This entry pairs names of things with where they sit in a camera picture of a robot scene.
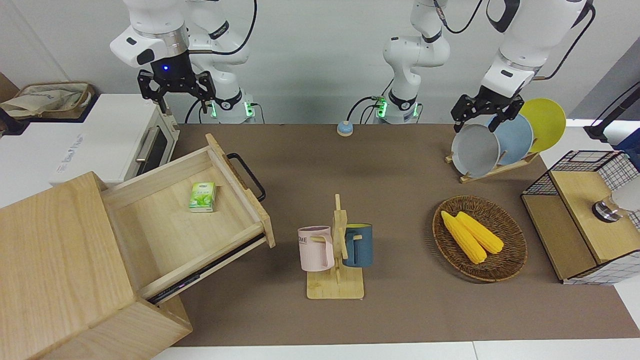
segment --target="oven door handle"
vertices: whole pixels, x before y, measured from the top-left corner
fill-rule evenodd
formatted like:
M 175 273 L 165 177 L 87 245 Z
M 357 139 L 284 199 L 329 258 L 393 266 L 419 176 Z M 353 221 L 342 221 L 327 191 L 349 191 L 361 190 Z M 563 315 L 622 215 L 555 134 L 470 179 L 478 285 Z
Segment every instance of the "oven door handle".
M 145 142 L 142 143 L 142 148 L 140 148 L 140 152 L 136 156 L 137 163 L 146 163 L 149 160 L 149 156 L 151 155 L 151 150 L 154 148 L 154 143 L 158 139 L 158 134 L 160 133 L 159 127 L 152 127 L 147 131 L 147 137 L 145 137 Z

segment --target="blue mug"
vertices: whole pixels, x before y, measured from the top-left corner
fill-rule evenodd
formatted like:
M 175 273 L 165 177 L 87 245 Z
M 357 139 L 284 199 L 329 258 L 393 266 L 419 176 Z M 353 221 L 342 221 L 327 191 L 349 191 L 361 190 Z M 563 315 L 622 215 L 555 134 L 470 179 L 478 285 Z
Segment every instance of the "blue mug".
M 353 268 L 366 268 L 373 264 L 373 227 L 371 224 L 347 224 L 344 233 L 348 259 L 342 264 Z

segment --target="brown table mat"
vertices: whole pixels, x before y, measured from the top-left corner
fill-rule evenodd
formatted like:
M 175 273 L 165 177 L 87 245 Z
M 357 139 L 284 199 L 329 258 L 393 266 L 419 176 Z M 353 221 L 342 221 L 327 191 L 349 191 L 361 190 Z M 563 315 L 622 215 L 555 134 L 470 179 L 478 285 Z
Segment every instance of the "brown table mat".
M 443 161 L 454 136 L 449 125 L 356 126 L 349 138 L 335 125 L 180 128 L 174 157 L 206 146 L 204 134 L 212 133 L 249 164 L 267 190 L 277 246 L 260 246 L 182 293 L 194 331 L 177 346 L 640 336 L 613 287 L 557 280 L 520 200 L 545 171 L 540 159 L 459 184 Z M 363 300 L 305 296 L 296 230 L 330 225 L 334 193 L 350 222 L 373 224 Z M 436 207 L 462 194 L 494 201 L 522 228 L 529 259 L 515 278 L 468 281 L 426 240 Z

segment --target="wooden cabinet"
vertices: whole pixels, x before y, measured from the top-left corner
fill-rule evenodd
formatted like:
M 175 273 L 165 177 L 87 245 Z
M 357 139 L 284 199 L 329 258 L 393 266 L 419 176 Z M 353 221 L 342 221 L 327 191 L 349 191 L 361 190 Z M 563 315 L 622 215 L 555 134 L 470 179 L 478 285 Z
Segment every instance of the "wooden cabinet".
M 87 173 L 0 209 L 1 359 L 149 359 L 191 332 L 178 293 L 259 246 L 271 222 L 209 146 L 106 189 Z M 191 213 L 214 181 L 215 212 Z
M 640 232 L 631 219 L 608 224 L 591 210 L 611 194 L 602 176 L 595 171 L 550 171 L 548 176 L 557 195 L 523 195 L 522 200 L 558 279 L 613 284 L 640 272 Z

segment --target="yellow corn cob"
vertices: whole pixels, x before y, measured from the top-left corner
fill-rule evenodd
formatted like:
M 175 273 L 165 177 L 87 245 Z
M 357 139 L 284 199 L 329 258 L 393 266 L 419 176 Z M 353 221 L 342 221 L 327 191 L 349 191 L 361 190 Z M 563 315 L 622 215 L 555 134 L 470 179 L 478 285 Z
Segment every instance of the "yellow corn cob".
M 474 264 L 482 263 L 486 259 L 486 252 L 478 244 L 474 236 L 448 212 L 441 211 L 440 214 L 442 215 L 442 220 L 444 220 L 444 226 L 449 230 L 469 260 Z
M 476 219 L 470 217 L 464 211 L 460 211 L 456 215 L 456 220 L 461 223 L 473 235 L 478 243 L 482 245 L 488 252 L 497 254 L 502 251 L 504 243 L 493 234 L 489 229 L 480 224 Z

